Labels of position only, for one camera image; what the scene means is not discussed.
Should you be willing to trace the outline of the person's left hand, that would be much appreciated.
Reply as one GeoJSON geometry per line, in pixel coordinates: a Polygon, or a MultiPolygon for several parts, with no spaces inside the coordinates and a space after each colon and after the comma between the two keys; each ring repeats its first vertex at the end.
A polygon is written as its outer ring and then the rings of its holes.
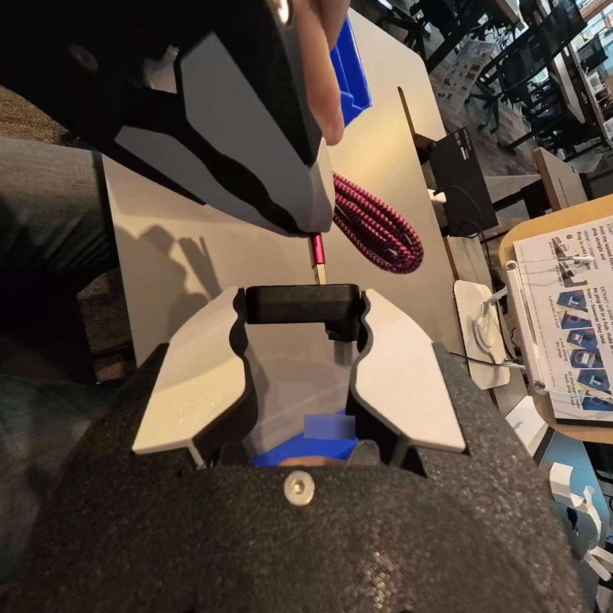
{"type": "Polygon", "coordinates": [[[308,106],[327,145],[344,132],[340,87],[330,58],[348,15],[350,1],[293,1],[308,106]]]}

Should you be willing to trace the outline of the black office chair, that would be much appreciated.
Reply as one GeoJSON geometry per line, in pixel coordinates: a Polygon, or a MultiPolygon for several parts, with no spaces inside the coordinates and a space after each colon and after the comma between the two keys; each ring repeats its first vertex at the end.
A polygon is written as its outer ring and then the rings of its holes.
{"type": "Polygon", "coordinates": [[[484,103],[487,115],[477,130],[485,130],[494,121],[491,134],[500,128],[501,104],[523,105],[529,132],[512,142],[498,141],[501,149],[513,155],[530,139],[556,154],[571,147],[577,126],[587,125],[578,94],[581,70],[571,56],[571,42],[587,23],[576,1],[549,5],[541,20],[484,67],[476,82],[479,92],[466,99],[484,103]]]}

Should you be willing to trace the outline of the black usb hub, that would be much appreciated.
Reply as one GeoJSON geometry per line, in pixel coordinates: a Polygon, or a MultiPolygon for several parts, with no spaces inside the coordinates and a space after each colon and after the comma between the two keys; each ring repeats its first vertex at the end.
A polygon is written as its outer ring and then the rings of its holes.
{"type": "Polygon", "coordinates": [[[357,285],[252,286],[245,289],[245,305],[249,324],[322,324],[334,344],[335,364],[354,362],[366,308],[357,285]]]}

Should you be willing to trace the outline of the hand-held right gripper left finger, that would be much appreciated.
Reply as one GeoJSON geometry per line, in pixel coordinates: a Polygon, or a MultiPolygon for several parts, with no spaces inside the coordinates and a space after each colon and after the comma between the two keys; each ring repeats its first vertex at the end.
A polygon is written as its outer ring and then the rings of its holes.
{"type": "Polygon", "coordinates": [[[186,449],[197,467],[255,427],[258,402],[246,357],[244,288],[231,287],[196,312],[168,344],[132,451],[186,449]]]}

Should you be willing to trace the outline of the person's grey trousers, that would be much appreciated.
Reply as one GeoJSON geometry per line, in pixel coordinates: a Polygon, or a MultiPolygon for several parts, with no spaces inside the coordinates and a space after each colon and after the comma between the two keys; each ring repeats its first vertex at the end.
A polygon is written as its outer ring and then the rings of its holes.
{"type": "Polygon", "coordinates": [[[79,292],[118,265],[102,155],[1,137],[1,287],[79,292]]]}

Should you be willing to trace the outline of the white office table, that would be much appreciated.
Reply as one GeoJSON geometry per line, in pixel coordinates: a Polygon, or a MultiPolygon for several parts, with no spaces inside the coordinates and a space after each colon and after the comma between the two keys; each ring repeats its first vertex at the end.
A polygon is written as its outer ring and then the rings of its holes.
{"type": "Polygon", "coordinates": [[[533,151],[533,157],[552,211],[589,201],[580,174],[570,164],[542,147],[533,151]]]}

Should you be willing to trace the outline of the black box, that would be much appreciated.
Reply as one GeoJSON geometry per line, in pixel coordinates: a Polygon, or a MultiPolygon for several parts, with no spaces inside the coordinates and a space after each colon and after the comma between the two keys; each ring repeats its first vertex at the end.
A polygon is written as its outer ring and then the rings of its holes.
{"type": "Polygon", "coordinates": [[[428,152],[443,205],[448,235],[469,237],[498,226],[479,159],[466,127],[432,144],[428,152]]]}

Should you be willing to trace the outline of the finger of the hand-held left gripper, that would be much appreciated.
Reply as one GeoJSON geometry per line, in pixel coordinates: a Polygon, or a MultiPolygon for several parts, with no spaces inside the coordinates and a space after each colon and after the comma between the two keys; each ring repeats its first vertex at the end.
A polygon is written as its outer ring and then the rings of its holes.
{"type": "Polygon", "coordinates": [[[179,62],[186,120],[212,146],[207,172],[228,195],[212,207],[282,235],[326,233],[332,225],[332,170],[322,132],[306,103],[295,35],[255,61],[249,81],[211,33],[179,62]]]}
{"type": "Polygon", "coordinates": [[[304,235],[254,173],[202,139],[195,143],[204,160],[173,136],[146,129],[123,127],[116,142],[198,202],[278,234],[304,235]]]}

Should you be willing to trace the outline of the printed instruction sheet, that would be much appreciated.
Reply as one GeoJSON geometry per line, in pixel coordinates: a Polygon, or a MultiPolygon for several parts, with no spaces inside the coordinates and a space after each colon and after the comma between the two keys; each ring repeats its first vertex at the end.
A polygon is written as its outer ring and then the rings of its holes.
{"type": "Polygon", "coordinates": [[[515,241],[510,294],[537,394],[564,425],[612,426],[612,217],[515,241]]]}

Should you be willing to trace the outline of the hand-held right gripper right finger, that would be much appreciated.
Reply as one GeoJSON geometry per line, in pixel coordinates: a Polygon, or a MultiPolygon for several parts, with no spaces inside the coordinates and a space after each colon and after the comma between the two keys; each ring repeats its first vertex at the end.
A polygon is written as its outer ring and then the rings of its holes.
{"type": "Polygon", "coordinates": [[[374,289],[362,293],[346,414],[387,466],[419,469],[418,449],[468,451],[432,339],[374,289]]]}

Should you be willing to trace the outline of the blue plastic bin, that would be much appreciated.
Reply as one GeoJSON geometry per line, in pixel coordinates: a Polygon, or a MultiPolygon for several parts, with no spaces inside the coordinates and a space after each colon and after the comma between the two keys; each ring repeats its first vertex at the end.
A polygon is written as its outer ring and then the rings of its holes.
{"type": "Polygon", "coordinates": [[[356,419],[345,410],[335,413],[305,414],[302,431],[267,452],[256,456],[256,466],[276,466],[300,458],[314,461],[348,460],[356,447],[356,419]]]}
{"type": "Polygon", "coordinates": [[[344,20],[330,58],[340,88],[344,126],[347,127],[372,106],[372,96],[349,17],[344,20]]]}

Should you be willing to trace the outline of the white plastic holder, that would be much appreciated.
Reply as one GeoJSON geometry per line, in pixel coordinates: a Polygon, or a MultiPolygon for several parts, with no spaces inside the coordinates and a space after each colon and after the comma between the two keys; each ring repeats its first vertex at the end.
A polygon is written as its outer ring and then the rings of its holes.
{"type": "Polygon", "coordinates": [[[611,579],[606,565],[600,556],[600,537],[602,535],[602,520],[594,505],[595,489],[585,486],[581,495],[571,490],[571,476],[574,468],[571,465],[554,462],[549,469],[549,486],[555,502],[563,504],[568,510],[577,512],[578,519],[587,518],[587,536],[579,537],[585,544],[574,546],[573,552],[579,562],[586,564],[596,575],[604,580],[611,579]]]}

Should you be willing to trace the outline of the white laptop box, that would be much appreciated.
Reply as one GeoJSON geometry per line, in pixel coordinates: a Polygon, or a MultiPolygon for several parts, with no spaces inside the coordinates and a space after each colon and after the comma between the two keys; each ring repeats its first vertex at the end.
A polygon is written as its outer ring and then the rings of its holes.
{"type": "Polygon", "coordinates": [[[528,454],[540,464],[555,431],[536,410],[533,398],[525,396],[505,419],[528,454]]]}

